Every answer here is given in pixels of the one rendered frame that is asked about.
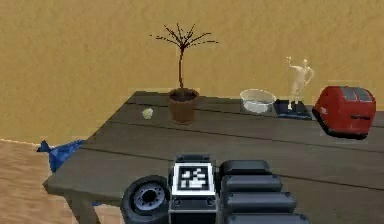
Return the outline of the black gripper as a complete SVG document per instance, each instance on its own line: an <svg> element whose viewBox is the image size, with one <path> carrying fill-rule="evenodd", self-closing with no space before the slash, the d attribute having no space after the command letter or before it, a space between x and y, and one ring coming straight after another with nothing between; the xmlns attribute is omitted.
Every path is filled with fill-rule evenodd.
<svg viewBox="0 0 384 224"><path fill-rule="evenodd" d="M167 179L150 175L134 181L121 198L125 224L169 224Z"/></svg>

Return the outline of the blue cloth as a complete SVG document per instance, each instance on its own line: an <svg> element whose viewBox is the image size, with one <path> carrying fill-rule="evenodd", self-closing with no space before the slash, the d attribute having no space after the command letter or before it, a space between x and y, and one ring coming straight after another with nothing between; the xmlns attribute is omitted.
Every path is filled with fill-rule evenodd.
<svg viewBox="0 0 384 224"><path fill-rule="evenodd" d="M84 140L75 140L51 148L49 144L43 140L37 151L48 154L50 170L52 173L55 173L83 144Z"/></svg>

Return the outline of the dark grey wooden table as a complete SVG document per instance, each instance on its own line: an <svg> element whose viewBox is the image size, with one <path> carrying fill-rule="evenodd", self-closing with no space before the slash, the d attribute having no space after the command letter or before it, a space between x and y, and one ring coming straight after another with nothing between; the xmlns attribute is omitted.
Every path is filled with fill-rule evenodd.
<svg viewBox="0 0 384 224"><path fill-rule="evenodd" d="M116 205L131 182L166 175L188 153L268 161L313 224L384 224L384 112L356 141L332 138L315 121L246 113L238 99L204 97L195 121L177 125L165 94L136 92L44 187L66 197L81 224L95 224L92 201Z"/></svg>

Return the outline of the bare plant in brown pot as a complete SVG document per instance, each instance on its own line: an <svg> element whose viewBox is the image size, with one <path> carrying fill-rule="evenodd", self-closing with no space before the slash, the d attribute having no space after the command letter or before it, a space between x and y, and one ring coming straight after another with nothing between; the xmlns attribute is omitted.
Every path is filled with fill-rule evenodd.
<svg viewBox="0 0 384 224"><path fill-rule="evenodd" d="M151 35L155 40L172 44L177 48L177 83L178 86L167 94L168 107L172 121L178 125L189 125L195 120L195 110L200 93L194 88L187 88L184 82L183 63L186 51L204 44L218 44L211 38L211 32L195 33L195 24L185 30L180 23L174 28L164 25L164 35Z"/></svg>

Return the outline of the clear glass bowl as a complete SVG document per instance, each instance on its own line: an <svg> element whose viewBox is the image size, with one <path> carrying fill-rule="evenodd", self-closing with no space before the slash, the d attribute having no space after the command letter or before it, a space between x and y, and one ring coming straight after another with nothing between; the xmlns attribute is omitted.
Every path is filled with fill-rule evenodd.
<svg viewBox="0 0 384 224"><path fill-rule="evenodd" d="M246 89L240 93L242 105L245 110L262 114L271 111L277 100L272 93L261 89Z"/></svg>

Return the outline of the cream statue on dark base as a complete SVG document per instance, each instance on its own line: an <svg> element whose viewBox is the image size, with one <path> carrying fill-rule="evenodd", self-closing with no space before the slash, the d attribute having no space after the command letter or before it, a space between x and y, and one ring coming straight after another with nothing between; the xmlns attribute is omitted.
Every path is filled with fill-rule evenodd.
<svg viewBox="0 0 384 224"><path fill-rule="evenodd" d="M311 120L312 115L301 100L301 96L305 87L314 78L315 71L306 58L300 65L293 65L291 56L287 56L286 60L288 67L294 71L294 78L288 99L277 99L274 102L276 115L280 118Z"/></svg>

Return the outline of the red toaster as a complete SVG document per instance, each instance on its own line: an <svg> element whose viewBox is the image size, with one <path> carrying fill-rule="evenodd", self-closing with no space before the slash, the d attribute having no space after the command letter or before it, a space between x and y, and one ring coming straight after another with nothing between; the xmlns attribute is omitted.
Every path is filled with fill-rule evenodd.
<svg viewBox="0 0 384 224"><path fill-rule="evenodd" d="M375 118L376 100L363 87L327 86L312 113L327 135L362 140Z"/></svg>

